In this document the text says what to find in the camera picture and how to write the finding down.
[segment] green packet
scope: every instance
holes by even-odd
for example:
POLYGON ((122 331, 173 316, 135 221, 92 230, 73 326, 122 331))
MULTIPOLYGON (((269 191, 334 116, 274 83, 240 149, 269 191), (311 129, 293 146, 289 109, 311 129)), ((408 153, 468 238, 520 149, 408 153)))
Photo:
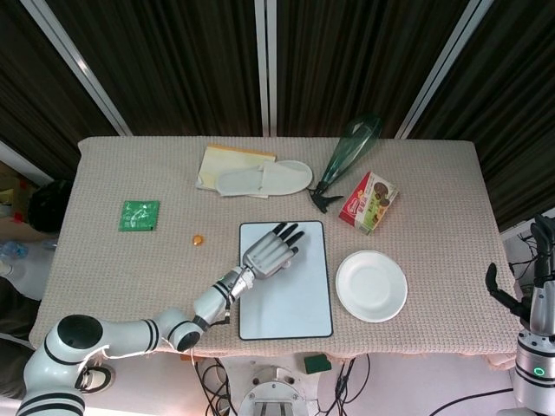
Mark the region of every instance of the green packet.
POLYGON ((153 231, 158 223, 160 201, 125 201, 121 209, 120 231, 153 231))

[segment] paper plate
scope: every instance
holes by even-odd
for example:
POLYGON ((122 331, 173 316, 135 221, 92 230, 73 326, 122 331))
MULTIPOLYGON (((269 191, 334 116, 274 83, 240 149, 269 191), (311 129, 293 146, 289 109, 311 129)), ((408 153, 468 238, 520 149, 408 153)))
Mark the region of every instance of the paper plate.
POLYGON ((366 322, 384 322, 407 300, 407 279, 401 267, 378 251, 358 251, 343 260, 336 275, 343 306, 366 322))

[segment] white tray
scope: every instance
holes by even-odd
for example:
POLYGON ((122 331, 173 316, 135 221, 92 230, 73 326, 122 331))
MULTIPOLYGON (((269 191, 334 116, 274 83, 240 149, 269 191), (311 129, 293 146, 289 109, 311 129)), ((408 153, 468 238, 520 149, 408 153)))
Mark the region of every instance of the white tray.
MULTIPOLYGON (((278 223, 241 224, 239 255, 278 223)), ((330 289, 319 221, 298 222, 305 235, 288 269, 257 280, 239 300, 239 337, 245 341, 331 336, 330 289)))

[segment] food box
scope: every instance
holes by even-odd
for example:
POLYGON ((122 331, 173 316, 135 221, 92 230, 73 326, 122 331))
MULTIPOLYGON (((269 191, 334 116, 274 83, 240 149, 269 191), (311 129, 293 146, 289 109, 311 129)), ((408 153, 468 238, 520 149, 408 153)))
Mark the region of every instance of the food box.
POLYGON ((397 187, 373 172, 368 172, 341 209, 339 218, 364 234, 382 221, 399 193, 397 187))

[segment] orange ball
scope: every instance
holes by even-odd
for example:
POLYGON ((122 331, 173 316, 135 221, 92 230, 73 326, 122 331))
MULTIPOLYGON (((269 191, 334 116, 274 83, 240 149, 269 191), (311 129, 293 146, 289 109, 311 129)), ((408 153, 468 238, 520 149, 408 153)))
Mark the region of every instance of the orange ball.
POLYGON ((193 245, 202 245, 205 241, 205 238, 202 237, 200 234, 197 234, 193 237, 193 245))

